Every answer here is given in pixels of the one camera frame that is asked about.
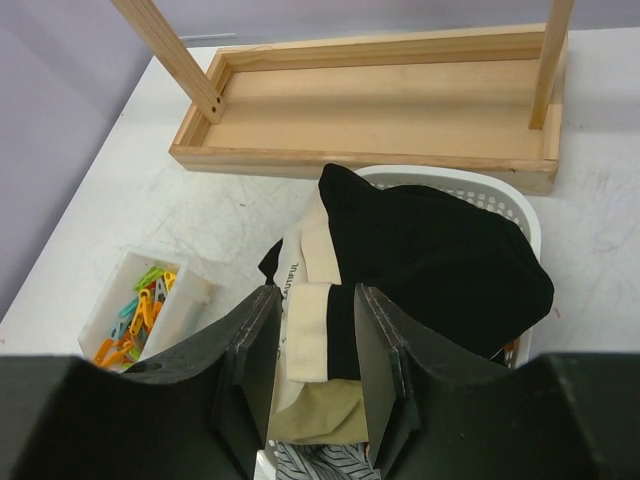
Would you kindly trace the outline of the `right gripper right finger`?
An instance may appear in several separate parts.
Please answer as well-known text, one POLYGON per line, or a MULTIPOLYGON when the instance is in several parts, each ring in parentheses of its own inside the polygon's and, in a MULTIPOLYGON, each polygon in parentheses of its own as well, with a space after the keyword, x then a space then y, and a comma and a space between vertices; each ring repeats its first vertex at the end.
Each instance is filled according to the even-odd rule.
POLYGON ((384 479, 635 479, 639 358, 552 353, 508 369, 358 286, 369 459, 384 479))

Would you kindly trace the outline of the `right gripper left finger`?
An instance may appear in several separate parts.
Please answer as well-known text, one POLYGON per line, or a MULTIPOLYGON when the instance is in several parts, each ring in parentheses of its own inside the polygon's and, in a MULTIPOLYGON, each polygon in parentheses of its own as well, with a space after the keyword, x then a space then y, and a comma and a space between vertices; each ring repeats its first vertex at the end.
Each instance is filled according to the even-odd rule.
POLYGON ((5 479, 250 479, 281 318, 273 286, 123 373, 75 356, 1 360, 5 479))

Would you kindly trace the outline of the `olive and cream underwear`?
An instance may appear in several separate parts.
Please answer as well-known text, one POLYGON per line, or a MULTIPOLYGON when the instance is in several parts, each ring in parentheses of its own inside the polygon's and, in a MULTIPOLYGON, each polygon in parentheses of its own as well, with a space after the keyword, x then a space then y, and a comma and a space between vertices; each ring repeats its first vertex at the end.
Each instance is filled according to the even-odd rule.
POLYGON ((271 414, 268 438, 294 445, 347 445, 369 440, 360 381, 305 384, 286 408, 271 414))

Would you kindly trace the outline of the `black and cream underwear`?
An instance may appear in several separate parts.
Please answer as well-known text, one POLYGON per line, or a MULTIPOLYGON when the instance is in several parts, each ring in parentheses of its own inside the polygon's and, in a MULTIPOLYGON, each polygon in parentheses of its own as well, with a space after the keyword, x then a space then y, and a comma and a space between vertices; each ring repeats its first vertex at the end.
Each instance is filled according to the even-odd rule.
POLYGON ((514 222, 426 186, 380 189, 335 164, 259 268, 281 291, 286 377, 300 383, 359 378, 358 285, 485 358, 545 317, 554 297, 514 222))

